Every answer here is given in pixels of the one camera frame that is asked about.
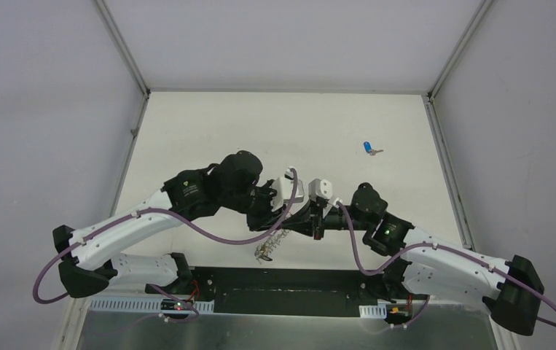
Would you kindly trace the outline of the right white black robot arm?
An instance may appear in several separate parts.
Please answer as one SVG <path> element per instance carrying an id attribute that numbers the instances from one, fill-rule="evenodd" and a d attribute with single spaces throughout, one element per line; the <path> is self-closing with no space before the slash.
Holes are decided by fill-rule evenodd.
<path id="1" fill-rule="evenodd" d="M 436 238 L 390 214 L 387 202 L 366 182 L 348 205 L 333 197 L 324 180 L 312 182 L 309 191 L 309 201 L 283 227 L 315 240 L 325 230 L 363 232 L 363 244 L 388 258 L 381 277 L 390 298 L 410 293 L 456 301 L 489 313 L 511 332 L 533 334 L 541 305 L 533 293 L 544 293 L 544 285 L 529 259 L 480 255 Z"/>

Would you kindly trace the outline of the metal disc with keyrings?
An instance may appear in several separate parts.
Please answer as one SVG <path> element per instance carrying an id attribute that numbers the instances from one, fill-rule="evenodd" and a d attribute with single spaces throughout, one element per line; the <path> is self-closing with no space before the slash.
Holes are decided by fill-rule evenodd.
<path id="1" fill-rule="evenodd" d="M 281 241 L 290 234 L 290 230 L 282 229 L 272 233 L 261 244 L 256 247 L 254 257 L 257 261 L 272 262 L 271 254 L 280 246 Z"/>

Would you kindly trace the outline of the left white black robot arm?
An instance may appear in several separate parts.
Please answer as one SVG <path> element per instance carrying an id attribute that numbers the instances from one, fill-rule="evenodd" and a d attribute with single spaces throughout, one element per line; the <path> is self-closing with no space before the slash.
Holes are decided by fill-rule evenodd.
<path id="1" fill-rule="evenodd" d="M 147 257 L 124 251 L 154 234 L 187 226 L 222 244 L 256 243 L 278 231 L 304 190 L 295 168 L 264 185 L 258 184 L 263 165 L 248 151 L 230 154 L 206 168 L 185 170 L 136 206 L 82 229 L 61 225 L 52 236 L 60 281 L 71 298 L 86 298 L 119 284 L 157 285 L 182 295 L 191 284 L 181 253 Z M 246 215 L 258 236 L 222 238 L 194 224 L 220 209 Z"/>

